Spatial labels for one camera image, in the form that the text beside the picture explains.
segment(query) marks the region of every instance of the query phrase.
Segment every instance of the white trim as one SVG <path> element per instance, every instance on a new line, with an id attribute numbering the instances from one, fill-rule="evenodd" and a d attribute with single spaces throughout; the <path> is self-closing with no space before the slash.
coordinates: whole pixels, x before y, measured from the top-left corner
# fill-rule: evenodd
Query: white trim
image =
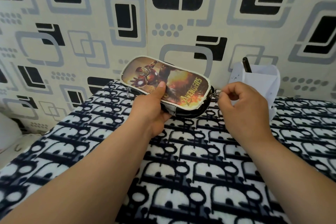
<path id="1" fill-rule="evenodd" d="M 204 75 L 201 75 L 200 73 L 194 72 L 194 71 L 190 71 L 190 70 L 183 69 L 183 68 L 180 68 L 180 67 L 177 67 L 177 66 L 173 66 L 173 65 L 171 65 L 171 64 L 169 64 L 169 63 L 167 63 L 167 62 L 164 62 L 164 61 L 159 60 L 159 59 L 155 59 L 155 58 L 150 57 L 150 56 L 137 56 L 137 57 L 135 57 L 134 59 L 130 60 L 130 61 L 128 62 L 128 64 L 124 67 L 124 69 L 123 69 L 123 70 L 121 71 L 121 73 L 120 73 L 120 82 L 121 82 L 122 84 L 126 85 L 127 87 L 131 87 L 131 88 L 133 88 L 133 89 L 135 89 L 135 90 L 139 90 L 139 91 L 141 91 L 141 92 L 143 92 L 143 93 L 145 93 L 145 94 L 147 94 L 147 95 L 149 94 L 148 92 L 143 91 L 143 90 L 141 90 L 141 89 L 139 89 L 139 88 L 137 88 L 137 87 L 131 86 L 130 84 L 127 84 L 127 83 L 125 83 L 125 82 L 122 80 L 122 76 L 123 76 L 123 74 L 124 74 L 124 71 L 125 71 L 126 68 L 128 67 L 128 65 L 131 64 L 131 62 L 132 62 L 133 60 L 135 60 L 135 59 L 137 59 L 137 58 L 141 58 L 141 57 L 144 57 L 144 58 L 150 58 L 150 59 L 153 59 L 153 60 L 157 60 L 157 61 L 159 61 L 159 62 L 161 62 L 161 63 L 163 63 L 163 64 L 167 64 L 167 65 L 169 65 L 169 66 L 175 67 L 175 68 L 180 69 L 180 70 L 182 70 L 182 71 L 187 71 L 187 72 L 190 72 L 190 73 L 194 73 L 194 74 L 200 76 L 201 78 L 206 79 L 207 82 L 208 82 L 208 90 L 205 92 L 204 97 L 201 99 L 201 101 L 199 102 L 199 104 L 198 104 L 197 106 L 194 106 L 194 107 L 192 107 L 192 108 L 188 108 L 188 109 L 187 109 L 187 108 L 182 107 L 182 106 L 180 106 L 180 105 L 178 105 L 178 104 L 174 104 L 174 103 L 171 103 L 171 102 L 162 100 L 162 99 L 161 99 L 161 102 L 163 102 L 163 103 L 167 103 L 167 104 L 169 104 L 169 105 L 174 105 L 174 106 L 176 106 L 176 107 L 179 107 L 179 108 L 181 108 L 181 109 L 183 109 L 183 110 L 187 110 L 187 111 L 196 110 L 196 109 L 198 109 L 198 108 L 203 104 L 204 100 L 207 98 L 208 93 L 209 93 L 209 91 L 210 91 L 210 89 L 211 89 L 211 83 L 210 83 L 210 81 L 209 81 L 209 79 L 208 79 L 207 77 L 205 77 Z"/>

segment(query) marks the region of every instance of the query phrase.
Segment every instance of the black and white blanket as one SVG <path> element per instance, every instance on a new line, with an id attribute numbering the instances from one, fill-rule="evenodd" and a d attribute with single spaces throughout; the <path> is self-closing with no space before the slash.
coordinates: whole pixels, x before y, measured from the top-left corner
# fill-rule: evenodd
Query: black and white blanket
<path id="1" fill-rule="evenodd" d="M 89 154 L 128 117 L 134 96 L 107 84 L 0 171 L 0 217 Z M 336 182 L 336 104 L 277 98 L 277 140 Z M 199 118 L 170 119 L 153 138 L 119 223 L 289 223 L 215 102 Z"/>

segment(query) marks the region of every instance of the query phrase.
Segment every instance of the patterned wallpaper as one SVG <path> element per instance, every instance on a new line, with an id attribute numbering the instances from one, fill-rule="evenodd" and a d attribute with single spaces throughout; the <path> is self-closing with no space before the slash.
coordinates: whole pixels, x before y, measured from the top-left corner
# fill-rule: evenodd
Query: patterned wallpaper
<path id="1" fill-rule="evenodd" d="M 224 86 L 276 65 L 278 95 L 336 99 L 336 0 L 0 0 L 0 111 L 44 133 L 133 57 Z"/>

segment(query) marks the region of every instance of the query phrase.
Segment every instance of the pencil case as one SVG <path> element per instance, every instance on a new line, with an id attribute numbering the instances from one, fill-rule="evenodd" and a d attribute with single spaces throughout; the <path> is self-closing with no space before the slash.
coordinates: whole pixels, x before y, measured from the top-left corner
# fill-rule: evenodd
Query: pencil case
<path id="1" fill-rule="evenodd" d="M 121 72 L 121 82 L 135 95 L 149 94 L 166 83 L 161 107 L 173 116 L 196 118 L 209 107 L 214 88 L 203 75 L 149 56 L 131 60 Z"/>

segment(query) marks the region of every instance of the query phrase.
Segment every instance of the white pen holder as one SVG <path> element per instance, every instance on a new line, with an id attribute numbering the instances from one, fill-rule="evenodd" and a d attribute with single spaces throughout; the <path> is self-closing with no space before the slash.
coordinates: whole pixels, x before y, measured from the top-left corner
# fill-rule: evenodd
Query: white pen holder
<path id="1" fill-rule="evenodd" d="M 277 114 L 277 109 L 272 107 L 280 87 L 280 73 L 274 65 L 251 65 L 252 73 L 246 73 L 242 62 L 233 65 L 229 83 L 243 82 L 255 88 L 268 103 L 269 120 Z"/>

